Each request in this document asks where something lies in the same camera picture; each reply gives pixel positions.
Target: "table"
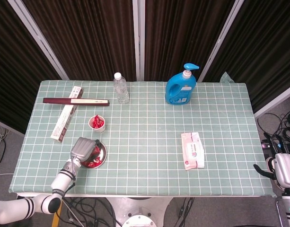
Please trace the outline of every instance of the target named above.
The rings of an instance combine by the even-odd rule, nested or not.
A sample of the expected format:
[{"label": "table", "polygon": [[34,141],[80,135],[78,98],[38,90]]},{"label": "table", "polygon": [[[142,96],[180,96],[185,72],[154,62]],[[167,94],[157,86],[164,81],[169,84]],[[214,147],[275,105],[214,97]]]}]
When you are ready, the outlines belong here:
[{"label": "table", "polygon": [[[73,86],[83,98],[110,100],[108,107],[78,106],[63,143],[50,138],[64,105],[44,97],[68,97]],[[10,192],[51,193],[51,183],[79,137],[100,139],[108,156],[98,169],[81,167],[70,195],[84,196],[261,196],[271,182],[253,168],[266,164],[243,83],[197,83],[190,102],[165,102],[165,82],[128,82],[130,104],[117,102],[110,81],[43,81],[39,87]],[[88,120],[102,115],[106,131]],[[205,168],[186,171],[181,133],[197,131]]]}]

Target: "long box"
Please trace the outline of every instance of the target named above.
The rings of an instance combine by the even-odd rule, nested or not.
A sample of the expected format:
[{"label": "long box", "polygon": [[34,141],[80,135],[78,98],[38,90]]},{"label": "long box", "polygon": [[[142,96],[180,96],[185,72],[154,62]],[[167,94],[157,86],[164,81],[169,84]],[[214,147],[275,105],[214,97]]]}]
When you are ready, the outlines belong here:
[{"label": "long box", "polygon": [[[83,88],[74,86],[69,98],[81,98]],[[62,142],[77,105],[65,105],[50,138]]]}]

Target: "black curtain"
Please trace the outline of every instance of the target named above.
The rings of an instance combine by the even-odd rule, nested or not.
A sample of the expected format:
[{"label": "black curtain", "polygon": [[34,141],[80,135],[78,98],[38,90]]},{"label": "black curtain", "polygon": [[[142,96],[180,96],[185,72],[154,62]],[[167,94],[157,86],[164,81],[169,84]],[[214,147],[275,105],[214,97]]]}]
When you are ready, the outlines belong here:
[{"label": "black curtain", "polygon": [[204,82],[244,82],[254,113],[290,87],[290,0],[246,0]]},{"label": "black curtain", "polygon": [[0,122],[25,133],[42,80],[61,79],[7,1],[0,0]]},{"label": "black curtain", "polygon": [[70,79],[136,80],[131,0],[23,0]]},{"label": "black curtain", "polygon": [[168,81],[191,62],[199,77],[234,0],[146,1],[145,80]]}]

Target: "wet wipes package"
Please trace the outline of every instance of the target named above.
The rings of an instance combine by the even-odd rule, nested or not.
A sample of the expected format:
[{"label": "wet wipes package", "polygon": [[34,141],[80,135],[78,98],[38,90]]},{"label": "wet wipes package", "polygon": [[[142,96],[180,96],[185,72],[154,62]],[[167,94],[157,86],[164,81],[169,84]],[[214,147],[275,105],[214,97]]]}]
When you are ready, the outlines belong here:
[{"label": "wet wipes package", "polygon": [[204,168],[204,149],[198,132],[182,133],[181,136],[185,169]]}]

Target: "blue detergent bottle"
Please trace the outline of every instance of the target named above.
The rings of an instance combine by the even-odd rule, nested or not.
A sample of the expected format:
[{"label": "blue detergent bottle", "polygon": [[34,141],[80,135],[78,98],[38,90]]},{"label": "blue detergent bottle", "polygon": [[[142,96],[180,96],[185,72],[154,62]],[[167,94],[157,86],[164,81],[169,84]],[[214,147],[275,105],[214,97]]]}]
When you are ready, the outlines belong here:
[{"label": "blue detergent bottle", "polygon": [[172,105],[183,105],[190,101],[191,93],[195,88],[196,79],[190,70],[198,70],[197,65],[186,63],[181,73],[174,75],[166,85],[165,99]]}]

